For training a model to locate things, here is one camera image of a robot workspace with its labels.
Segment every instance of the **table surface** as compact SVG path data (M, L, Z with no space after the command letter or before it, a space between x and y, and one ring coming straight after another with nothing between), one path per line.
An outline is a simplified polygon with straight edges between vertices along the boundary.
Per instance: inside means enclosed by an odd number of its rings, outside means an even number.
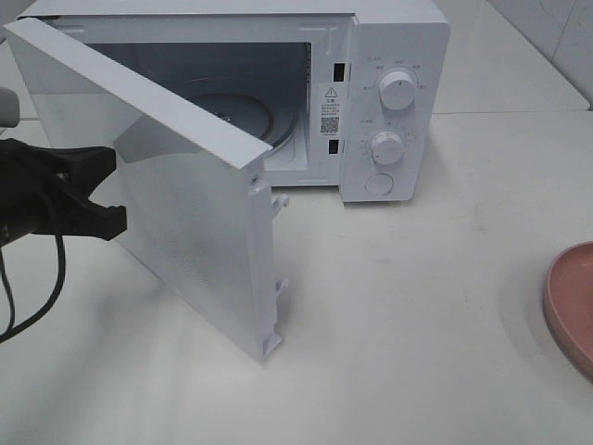
M5 136L46 142L33 121ZM264 364L117 243L68 239L56 307L0 348L0 443L590 444L593 385L541 291L593 234L591 140L590 112L436 115L412 202L293 190L274 221L285 341ZM53 285L53 240L5 255L21 319Z
M436 0L451 23L435 113L564 111L588 102L486 0ZM37 113L7 44L0 84L21 97L24 119Z

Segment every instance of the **timer knob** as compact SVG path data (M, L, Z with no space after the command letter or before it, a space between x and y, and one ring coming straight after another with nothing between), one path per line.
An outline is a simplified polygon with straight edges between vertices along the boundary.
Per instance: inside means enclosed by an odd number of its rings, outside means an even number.
M379 82L379 96L384 107L398 110L407 107L416 96L416 80L404 70L392 71Z
M393 132L382 132L371 140L372 159L381 165L391 165L398 162L406 147L401 136Z

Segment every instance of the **black cable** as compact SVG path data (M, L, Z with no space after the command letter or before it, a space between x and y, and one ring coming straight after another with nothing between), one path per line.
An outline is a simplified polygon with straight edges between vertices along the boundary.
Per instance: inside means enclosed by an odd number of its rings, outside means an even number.
M10 306L10 320L8 321L8 327L6 328L7 331L12 329L12 326L15 325L15 300L12 297L12 288L10 287L10 283L8 282L8 277L6 276L6 267L4 265L4 255L2 254L2 248L0 248L0 275L2 275L2 285L4 286L4 290L6 291L6 297L8 298L8 306Z
M57 279L56 284L54 285L54 290L52 291L49 299L44 304L44 306L39 309L36 313L34 313L31 317L29 317L24 322L17 324L16 326L11 326L4 332L0 334L0 343L4 343L5 341L11 339L15 335L21 333L31 325L37 323L44 315L46 315L50 309L54 306L57 301L57 297L59 296L60 292L62 291L62 287L64 286L64 281L66 279L66 250L64 249L64 239L62 234L59 230L59 219L57 217L56 208L54 207L51 199L43 190L39 182L31 177L26 170L11 156L6 156L8 162L12 165L12 167L17 170L20 174L27 177L29 180L32 181L34 187L37 189L37 195L43 201L47 213L49 215L49 221L54 229L54 236L56 238L56 248L57 248Z

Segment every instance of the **microwave door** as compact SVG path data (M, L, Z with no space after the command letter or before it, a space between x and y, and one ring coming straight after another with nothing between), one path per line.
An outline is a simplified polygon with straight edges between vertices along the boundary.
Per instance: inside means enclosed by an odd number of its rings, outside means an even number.
M116 172L93 198L127 207L121 244L265 358L280 341L282 287L272 258L279 203L262 176L270 147L40 20L6 29L52 146L118 152Z

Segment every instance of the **warning label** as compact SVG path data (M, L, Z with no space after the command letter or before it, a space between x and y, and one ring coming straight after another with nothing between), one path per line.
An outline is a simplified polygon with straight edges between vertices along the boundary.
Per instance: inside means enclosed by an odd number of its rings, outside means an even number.
M319 85L320 132L322 136L336 137L340 133L342 87L342 83L321 83Z

